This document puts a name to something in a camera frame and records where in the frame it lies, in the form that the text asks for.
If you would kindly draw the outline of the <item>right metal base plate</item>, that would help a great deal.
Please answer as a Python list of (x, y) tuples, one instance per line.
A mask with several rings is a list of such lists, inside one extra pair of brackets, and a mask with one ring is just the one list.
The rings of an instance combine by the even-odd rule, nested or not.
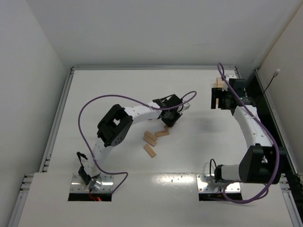
[(226, 194), (241, 193), (239, 183), (216, 183), (210, 174), (196, 175), (199, 194), (219, 194), (225, 189)]

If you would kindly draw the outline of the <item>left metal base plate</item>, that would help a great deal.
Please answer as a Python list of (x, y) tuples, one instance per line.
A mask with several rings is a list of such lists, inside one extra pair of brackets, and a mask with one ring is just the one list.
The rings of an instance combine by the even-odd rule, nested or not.
[(113, 191), (113, 179), (111, 175), (100, 174), (88, 185), (79, 175), (74, 175), (71, 181), (70, 193), (111, 193)]

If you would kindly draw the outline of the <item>clear amber plastic box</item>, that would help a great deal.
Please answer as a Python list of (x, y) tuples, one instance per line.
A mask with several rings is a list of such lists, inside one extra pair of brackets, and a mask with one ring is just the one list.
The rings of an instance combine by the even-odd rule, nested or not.
[(215, 88), (223, 88), (224, 85), (225, 85), (224, 80), (222, 80), (221, 78), (216, 78), (216, 81), (214, 83)]

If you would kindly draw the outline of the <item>wood block five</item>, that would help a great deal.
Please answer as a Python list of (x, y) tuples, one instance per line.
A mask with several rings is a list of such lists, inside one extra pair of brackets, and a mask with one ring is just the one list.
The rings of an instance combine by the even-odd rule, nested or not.
[(148, 136), (144, 136), (144, 141), (147, 142), (149, 145), (155, 147), (157, 145), (157, 142), (154, 141), (153, 139), (151, 139), (150, 137)]

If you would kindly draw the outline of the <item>wood block three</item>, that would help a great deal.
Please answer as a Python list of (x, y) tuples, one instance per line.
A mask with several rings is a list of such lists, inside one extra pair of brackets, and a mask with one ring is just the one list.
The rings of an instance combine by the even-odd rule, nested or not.
[(168, 130), (158, 131), (158, 132), (155, 133), (156, 137), (163, 137), (163, 136), (168, 136), (168, 135), (169, 135)]

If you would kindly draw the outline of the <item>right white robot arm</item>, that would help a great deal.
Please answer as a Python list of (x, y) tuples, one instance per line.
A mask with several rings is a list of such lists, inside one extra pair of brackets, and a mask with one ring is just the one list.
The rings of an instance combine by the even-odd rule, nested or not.
[(238, 165), (218, 165), (214, 171), (215, 182), (239, 181), (241, 183), (273, 184), (280, 180), (287, 160), (282, 147), (275, 148), (272, 139), (260, 126), (254, 100), (245, 91), (246, 81), (227, 76), (227, 84), (212, 88), (211, 108), (229, 110), (238, 122), (247, 144), (247, 152)]

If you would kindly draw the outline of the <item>wood block six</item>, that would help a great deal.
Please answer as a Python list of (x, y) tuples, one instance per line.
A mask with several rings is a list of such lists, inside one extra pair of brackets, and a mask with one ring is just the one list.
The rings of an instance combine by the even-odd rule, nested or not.
[(144, 145), (144, 149), (152, 158), (156, 156), (155, 151), (149, 146), (149, 144)]

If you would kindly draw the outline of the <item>wood block four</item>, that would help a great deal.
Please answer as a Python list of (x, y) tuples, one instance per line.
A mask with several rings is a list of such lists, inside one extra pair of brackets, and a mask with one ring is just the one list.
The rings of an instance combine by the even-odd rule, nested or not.
[(155, 136), (153, 133), (149, 132), (149, 131), (145, 131), (144, 135), (149, 137), (150, 139), (152, 139), (153, 141), (156, 141), (158, 139), (157, 136)]

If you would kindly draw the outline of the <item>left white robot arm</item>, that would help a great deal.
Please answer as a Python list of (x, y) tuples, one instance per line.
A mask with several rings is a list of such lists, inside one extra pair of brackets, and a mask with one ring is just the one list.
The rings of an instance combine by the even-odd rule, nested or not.
[[(81, 115), (89, 104), (105, 97), (120, 97), (134, 101), (139, 105), (132, 107), (122, 107), (119, 104), (113, 105), (97, 124), (97, 140), (95, 146), (91, 148), (81, 128)], [(78, 171), (85, 186), (89, 189), (94, 187), (97, 184), (97, 178), (101, 173), (107, 175), (125, 174), (125, 177), (128, 177), (127, 172), (111, 173), (103, 170), (101, 168), (101, 162), (106, 160), (115, 146), (118, 146), (124, 141), (132, 125), (150, 119), (161, 119), (165, 125), (170, 128), (174, 126), (183, 112), (189, 109), (189, 107), (190, 104), (188, 102), (185, 102), (175, 94), (160, 99), (154, 99), (147, 104), (121, 95), (104, 95), (88, 101), (81, 108), (78, 115), (78, 129), (92, 157), (92, 160), (89, 161), (86, 166), (81, 164)]]

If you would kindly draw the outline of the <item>metal base plate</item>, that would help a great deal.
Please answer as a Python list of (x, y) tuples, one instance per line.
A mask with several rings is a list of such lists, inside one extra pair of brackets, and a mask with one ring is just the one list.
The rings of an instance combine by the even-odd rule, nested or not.
[(226, 194), (241, 193), (239, 183), (216, 183), (210, 174), (196, 175), (199, 194), (219, 194), (225, 189)]
[(113, 179), (111, 175), (100, 174), (88, 185), (79, 175), (74, 175), (71, 181), (70, 193), (111, 193), (113, 191)]

